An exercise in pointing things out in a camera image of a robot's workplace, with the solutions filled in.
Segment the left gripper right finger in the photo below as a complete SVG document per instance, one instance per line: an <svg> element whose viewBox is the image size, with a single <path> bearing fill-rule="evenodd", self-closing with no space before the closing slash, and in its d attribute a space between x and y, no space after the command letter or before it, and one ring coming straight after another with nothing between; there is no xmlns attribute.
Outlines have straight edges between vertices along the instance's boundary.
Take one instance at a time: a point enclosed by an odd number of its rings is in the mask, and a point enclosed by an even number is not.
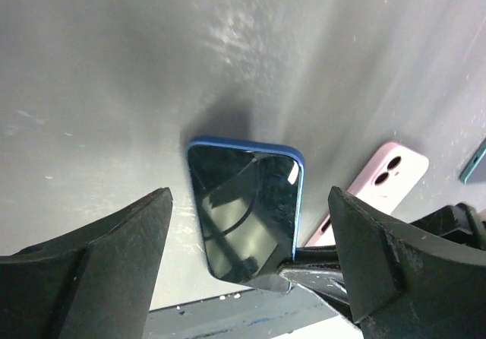
<svg viewBox="0 0 486 339"><path fill-rule="evenodd" d="M413 223L333 187L352 320L366 338L485 336L485 215L447 205Z"/></svg>

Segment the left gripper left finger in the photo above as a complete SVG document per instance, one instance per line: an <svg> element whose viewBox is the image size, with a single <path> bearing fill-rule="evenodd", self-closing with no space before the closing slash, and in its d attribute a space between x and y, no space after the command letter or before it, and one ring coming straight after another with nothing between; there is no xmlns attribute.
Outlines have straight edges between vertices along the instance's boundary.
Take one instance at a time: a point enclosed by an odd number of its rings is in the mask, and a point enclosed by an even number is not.
<svg viewBox="0 0 486 339"><path fill-rule="evenodd" d="M1 258L3 338L140 338L169 223L157 189L120 211Z"/></svg>

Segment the pink phone case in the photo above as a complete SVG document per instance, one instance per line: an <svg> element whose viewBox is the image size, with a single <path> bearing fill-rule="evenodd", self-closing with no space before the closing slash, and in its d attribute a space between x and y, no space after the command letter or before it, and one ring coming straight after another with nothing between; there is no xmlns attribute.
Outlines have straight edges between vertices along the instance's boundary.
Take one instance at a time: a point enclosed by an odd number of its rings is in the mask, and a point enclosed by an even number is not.
<svg viewBox="0 0 486 339"><path fill-rule="evenodd" d="M391 214L420 181L429 159L395 141L380 146L348 192L373 208Z"/></svg>

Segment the teal smartphone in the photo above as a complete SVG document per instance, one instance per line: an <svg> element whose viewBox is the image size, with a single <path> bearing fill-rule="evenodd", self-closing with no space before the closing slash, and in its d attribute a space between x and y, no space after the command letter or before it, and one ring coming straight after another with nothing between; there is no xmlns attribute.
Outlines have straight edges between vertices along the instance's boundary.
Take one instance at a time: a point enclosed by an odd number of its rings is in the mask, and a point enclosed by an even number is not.
<svg viewBox="0 0 486 339"><path fill-rule="evenodd" d="M459 180L464 185L481 184L486 181L486 140L483 140L472 158L465 165L459 175Z"/></svg>

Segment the blue smartphone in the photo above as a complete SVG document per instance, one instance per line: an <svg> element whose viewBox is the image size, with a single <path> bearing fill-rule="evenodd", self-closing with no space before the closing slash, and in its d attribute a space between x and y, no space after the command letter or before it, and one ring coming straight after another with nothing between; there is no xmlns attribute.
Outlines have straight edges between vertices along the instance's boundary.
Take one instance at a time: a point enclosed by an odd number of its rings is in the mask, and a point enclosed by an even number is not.
<svg viewBox="0 0 486 339"><path fill-rule="evenodd" d="M287 293L280 265L295 258L305 159L297 149L199 136L186 149L207 270L222 282Z"/></svg>

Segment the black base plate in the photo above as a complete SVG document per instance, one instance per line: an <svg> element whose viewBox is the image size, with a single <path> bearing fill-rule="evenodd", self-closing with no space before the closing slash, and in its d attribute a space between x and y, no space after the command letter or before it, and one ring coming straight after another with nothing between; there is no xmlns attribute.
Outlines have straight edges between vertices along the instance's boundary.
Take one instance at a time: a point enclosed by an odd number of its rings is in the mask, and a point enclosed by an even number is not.
<svg viewBox="0 0 486 339"><path fill-rule="evenodd" d="M149 312L144 338L272 338L336 315L313 294L246 290Z"/></svg>

